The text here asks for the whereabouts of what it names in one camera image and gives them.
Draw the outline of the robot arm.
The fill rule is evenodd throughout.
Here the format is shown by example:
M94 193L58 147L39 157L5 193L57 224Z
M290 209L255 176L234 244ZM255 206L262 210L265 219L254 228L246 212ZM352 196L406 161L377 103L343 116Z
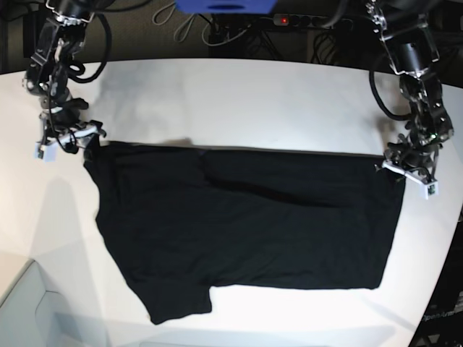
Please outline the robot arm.
M422 184L436 182L436 166L442 144L454 134L443 104L442 84L434 69L440 59L428 24L436 1L366 1L384 52L369 71L369 82L380 109L394 121L403 121L408 134L388 143L383 167ZM375 85L375 70L388 60L410 112L399 115L387 109Z
M35 156L51 160L57 148L76 154L92 142L105 137L99 121L82 119L89 104L72 96L67 83L86 84L96 80L109 60L112 33L106 17L98 13L99 1L47 1L50 15L38 36L23 86L41 103L41 138L35 144ZM103 56L93 75L85 77L85 66L75 56L85 44L85 31L97 18L105 32Z

